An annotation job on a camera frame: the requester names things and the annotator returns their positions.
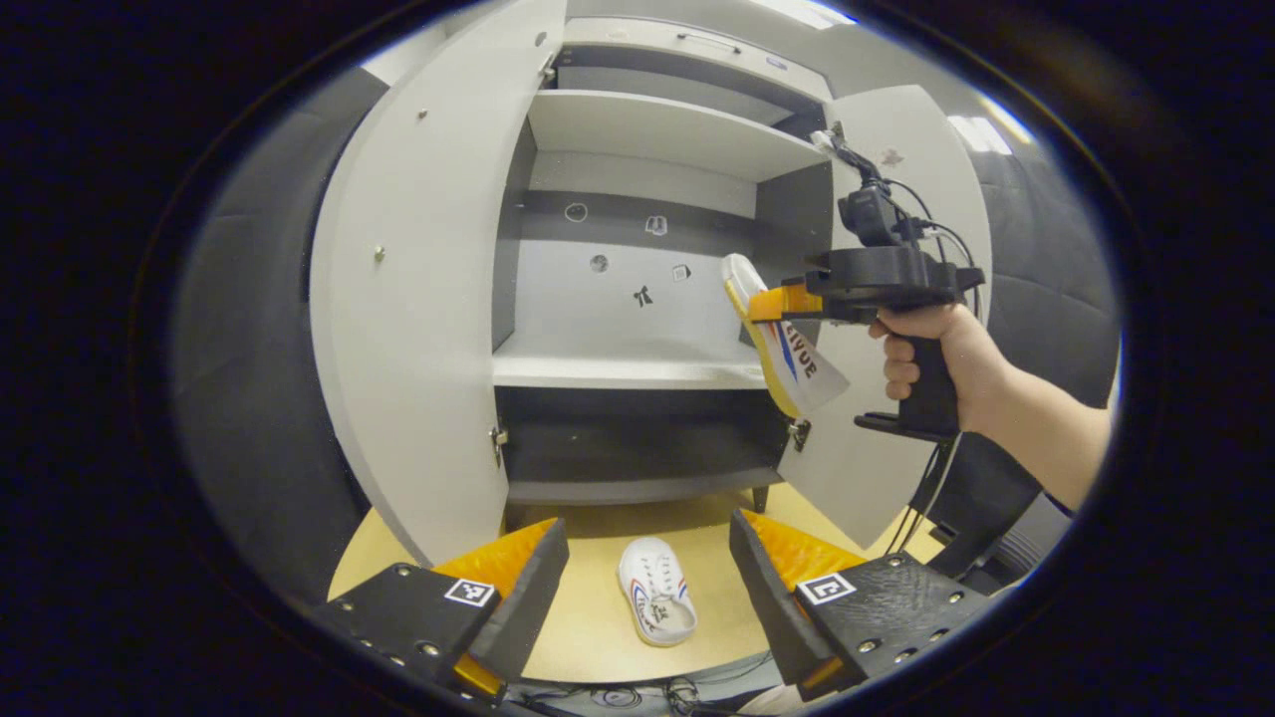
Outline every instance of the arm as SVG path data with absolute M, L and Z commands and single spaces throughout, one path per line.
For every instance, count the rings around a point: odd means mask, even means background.
M 1107 453 L 1111 415 L 1089 408 L 1044 379 L 1010 365 L 987 329 L 961 305 L 896 314 L 881 310 L 868 328 L 880 338 L 898 333 L 940 339 L 956 385 L 961 430 L 980 432 L 1023 464 L 1063 505 L 1084 501 Z M 908 341 L 885 342 L 886 395 L 901 401 L 921 378 Z

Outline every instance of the ceiling light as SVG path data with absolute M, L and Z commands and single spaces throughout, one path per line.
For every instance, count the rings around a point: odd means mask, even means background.
M 852 26 L 854 20 L 811 0 L 752 0 L 757 5 L 783 13 L 815 29 L 827 29 L 833 26 Z
M 974 122 L 974 126 L 978 128 L 979 134 L 983 135 L 983 139 L 987 140 L 993 152 L 997 154 L 1014 154 L 1010 145 L 1005 143 L 1005 138 L 1001 137 L 1001 133 L 996 131 L 996 128 L 992 126 L 992 122 L 987 117 L 974 117 L 970 121 Z
M 956 131 L 965 139 L 970 149 L 974 152 L 991 152 L 992 148 L 987 145 L 983 134 L 974 128 L 974 122 L 969 121 L 969 117 L 951 116 L 947 117 L 947 121 L 956 128 Z
M 1001 107 L 987 97 L 983 97 L 980 101 L 983 102 L 983 106 L 987 107 L 987 112 L 996 117 L 996 121 L 1005 125 L 1005 129 L 1010 130 L 1010 134 L 1017 138 L 1019 142 L 1023 144 L 1031 144 L 1031 133 L 1028 131 L 1028 128 L 1023 126 L 1023 122 L 1014 119 L 1014 115 L 1006 112 L 1005 107 Z

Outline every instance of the white sneaker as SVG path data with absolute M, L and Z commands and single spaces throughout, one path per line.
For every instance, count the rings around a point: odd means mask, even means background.
M 672 647 L 691 637 L 699 620 L 682 566 L 667 542 L 657 537 L 630 542 L 620 558 L 616 575 L 644 642 Z

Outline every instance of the human hand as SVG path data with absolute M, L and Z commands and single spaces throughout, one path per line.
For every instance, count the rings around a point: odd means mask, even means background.
M 983 324 L 964 305 L 927 306 L 907 313 L 877 311 L 868 327 L 872 338 L 885 339 L 885 394 L 895 401 L 912 395 L 921 367 L 912 362 L 914 350 L 903 336 L 937 338 L 947 373 L 956 385 L 956 413 L 963 431 L 979 431 L 1005 387 L 1010 364 Z

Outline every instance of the table surface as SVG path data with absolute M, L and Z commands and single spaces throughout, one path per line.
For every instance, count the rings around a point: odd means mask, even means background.
M 751 506 L 751 494 L 741 491 L 641 505 L 528 508 L 527 523 L 550 517 L 566 521 L 571 558 L 523 676 L 579 683 L 652 680 L 768 649 L 728 545 L 732 512 Z M 845 537 L 789 485 L 771 486 L 766 515 L 864 558 L 877 558 L 885 552 L 903 512 L 866 549 Z M 942 547 L 929 537 L 931 528 L 924 522 L 908 547 L 922 563 Z M 659 536 L 673 547 L 699 612 L 695 634 L 671 648 L 650 647 L 639 639 L 616 580 L 625 546 L 646 535 Z M 329 600 L 400 561 L 416 563 L 372 509 L 337 566 Z

